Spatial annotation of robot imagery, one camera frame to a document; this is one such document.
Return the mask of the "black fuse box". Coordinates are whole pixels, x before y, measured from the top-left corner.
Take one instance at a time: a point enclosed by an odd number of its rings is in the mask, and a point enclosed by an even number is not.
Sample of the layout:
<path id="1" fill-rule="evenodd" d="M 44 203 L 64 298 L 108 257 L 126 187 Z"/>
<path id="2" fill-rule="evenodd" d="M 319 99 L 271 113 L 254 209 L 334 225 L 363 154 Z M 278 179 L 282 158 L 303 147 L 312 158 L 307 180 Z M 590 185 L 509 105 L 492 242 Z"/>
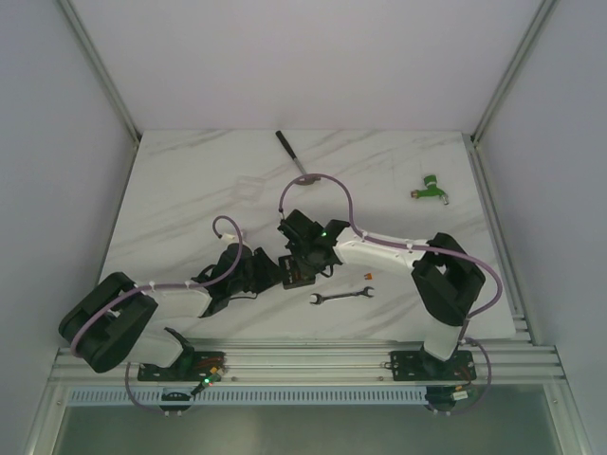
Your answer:
<path id="1" fill-rule="evenodd" d="M 291 255 L 280 257 L 279 266 L 282 271 L 284 290 L 309 286 L 316 282 L 316 277 L 314 275 L 306 275 Z"/>

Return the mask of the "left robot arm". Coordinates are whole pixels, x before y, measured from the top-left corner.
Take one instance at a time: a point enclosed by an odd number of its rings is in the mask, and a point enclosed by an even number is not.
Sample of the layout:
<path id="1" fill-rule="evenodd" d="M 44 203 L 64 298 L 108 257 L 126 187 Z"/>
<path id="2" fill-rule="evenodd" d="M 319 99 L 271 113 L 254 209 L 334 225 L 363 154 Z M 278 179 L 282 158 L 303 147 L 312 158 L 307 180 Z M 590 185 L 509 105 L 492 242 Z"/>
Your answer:
<path id="1" fill-rule="evenodd" d="M 185 282 L 138 286 L 125 273 L 113 272 L 63 317 L 58 332 L 95 373 L 134 360 L 182 381 L 192 374 L 194 359 L 183 336 L 166 322 L 209 318 L 231 300 L 257 297 L 283 277 L 262 248 L 237 243 Z"/>

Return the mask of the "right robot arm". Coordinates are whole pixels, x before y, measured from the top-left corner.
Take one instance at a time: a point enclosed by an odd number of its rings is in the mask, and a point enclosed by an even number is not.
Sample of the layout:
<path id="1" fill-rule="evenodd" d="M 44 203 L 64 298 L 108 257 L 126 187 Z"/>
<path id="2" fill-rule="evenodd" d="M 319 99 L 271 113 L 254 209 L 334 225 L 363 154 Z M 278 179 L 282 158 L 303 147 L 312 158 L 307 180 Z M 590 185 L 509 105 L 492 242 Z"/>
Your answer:
<path id="1" fill-rule="evenodd" d="M 323 227 L 296 209 L 281 219 L 278 230 L 306 274 L 321 274 L 336 265 L 361 265 L 410 276 L 431 317 L 420 355 L 421 370 L 432 378 L 451 370 L 453 354 L 486 277 L 449 234 L 437 233 L 430 240 L 377 237 L 341 220 Z"/>

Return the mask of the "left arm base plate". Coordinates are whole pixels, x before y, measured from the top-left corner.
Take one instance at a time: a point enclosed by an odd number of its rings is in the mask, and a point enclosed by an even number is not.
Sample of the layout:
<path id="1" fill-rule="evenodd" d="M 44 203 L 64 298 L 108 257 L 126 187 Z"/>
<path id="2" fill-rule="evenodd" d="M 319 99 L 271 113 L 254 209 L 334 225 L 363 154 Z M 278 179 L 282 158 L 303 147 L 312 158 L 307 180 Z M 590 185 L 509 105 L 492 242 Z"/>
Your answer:
<path id="1" fill-rule="evenodd" d="M 224 352 L 194 351 L 182 354 L 167 368 L 142 364 L 138 367 L 137 379 L 141 382 L 199 382 L 212 374 L 212 368 L 221 369 L 224 364 Z"/>

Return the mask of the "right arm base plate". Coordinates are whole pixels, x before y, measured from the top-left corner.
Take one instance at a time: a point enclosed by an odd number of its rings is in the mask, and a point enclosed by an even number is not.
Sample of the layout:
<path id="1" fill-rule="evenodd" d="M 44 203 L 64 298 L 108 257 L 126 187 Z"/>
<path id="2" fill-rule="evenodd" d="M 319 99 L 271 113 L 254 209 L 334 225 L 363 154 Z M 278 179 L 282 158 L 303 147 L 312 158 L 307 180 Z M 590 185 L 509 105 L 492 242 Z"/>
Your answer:
<path id="1" fill-rule="evenodd" d="M 456 350 L 448 360 L 439 360 L 423 349 L 391 351 L 385 368 L 391 371 L 394 381 L 400 382 L 472 381 L 477 378 L 470 351 Z"/>

